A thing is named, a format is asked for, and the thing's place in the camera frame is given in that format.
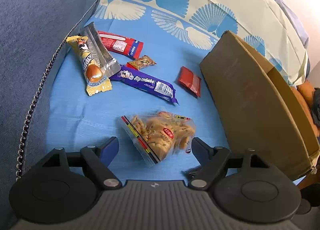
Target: mattress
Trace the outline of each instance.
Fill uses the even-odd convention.
[[[150,56],[157,65],[143,72],[173,84],[179,102],[172,105],[121,82],[112,82],[111,91],[89,97],[78,58],[72,50],[66,55],[50,98],[47,151],[57,146],[77,151],[116,136],[119,154],[109,168],[122,181],[184,179],[181,171],[199,165],[192,154],[179,154],[148,168],[120,126],[122,115],[167,110],[191,117],[197,137],[210,146],[228,147],[199,68],[224,31],[244,38],[276,66],[289,84],[300,84],[305,78],[307,53],[274,0],[100,0],[87,23],[92,21],[98,30],[144,42],[140,55]],[[111,54],[120,64],[130,60]],[[181,66],[202,78],[201,98],[177,83]]]

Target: candy wrapper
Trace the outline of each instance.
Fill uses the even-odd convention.
[[[163,98],[170,103],[178,103],[175,98],[176,90],[163,80],[154,78],[138,70],[121,65],[121,70],[110,77],[111,81],[122,81],[125,84],[146,91],[152,95]]]
[[[79,56],[82,64],[82,71],[87,81],[87,93],[89,96],[100,91],[111,90],[111,82],[105,76],[105,69],[100,67],[99,60],[96,60],[88,49],[86,41],[87,36],[71,36],[67,38],[67,43],[73,48]]]
[[[143,42],[136,39],[98,31],[103,45],[110,52],[120,53],[130,58],[138,59],[143,47]]]
[[[189,88],[197,97],[200,97],[201,78],[186,67],[181,67],[178,81]]]
[[[126,66],[129,68],[133,68],[136,70],[141,70],[151,65],[155,65],[156,63],[147,55],[144,55],[141,58],[138,58],[133,61],[128,61]]]
[[[196,125],[190,118],[162,111],[154,116],[122,116],[121,121],[149,166],[172,154],[191,151]]]

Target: gray fabric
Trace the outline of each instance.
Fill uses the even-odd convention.
[[[283,0],[275,0],[277,4],[280,6],[282,11],[285,13],[285,15],[288,17],[290,22],[292,23],[294,29],[296,30],[301,42],[303,43],[304,47],[308,47],[308,42],[309,42],[309,36],[304,29],[301,21],[299,18],[296,16],[295,13],[292,12],[292,10],[283,2]]]
[[[94,1],[0,0],[0,229],[15,222],[8,194],[15,182],[23,122],[42,73],[65,35]],[[26,143],[26,169],[45,152],[51,87],[66,51],[67,46],[58,55],[33,114]]]

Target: transparent plastic bag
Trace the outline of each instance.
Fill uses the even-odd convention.
[[[196,132],[192,119],[170,112],[154,116],[121,117],[123,128],[131,137],[144,160],[152,166],[179,152],[190,153]]]

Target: blue bedsheet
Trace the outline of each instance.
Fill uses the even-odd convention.
[[[150,56],[157,65],[145,68],[143,72],[173,84],[180,105],[171,105],[122,82],[112,82],[111,91],[89,97],[78,57],[70,50],[52,88],[47,151],[57,146],[64,147],[66,151],[77,151],[116,136],[120,150],[109,168],[119,179],[183,179],[182,170],[199,165],[192,154],[174,155],[148,168],[119,125],[118,119],[122,115],[152,114],[160,109],[191,117],[196,124],[196,136],[210,146],[228,146],[219,114],[199,68],[199,63],[209,50],[199,49],[161,29],[151,18],[153,10],[146,7],[144,15],[149,18],[134,21],[103,19],[93,15],[87,23],[94,21],[98,30],[144,42],[140,56]],[[130,61],[123,55],[111,54],[120,64]],[[202,78],[201,98],[197,99],[176,83],[181,66],[186,66]]]

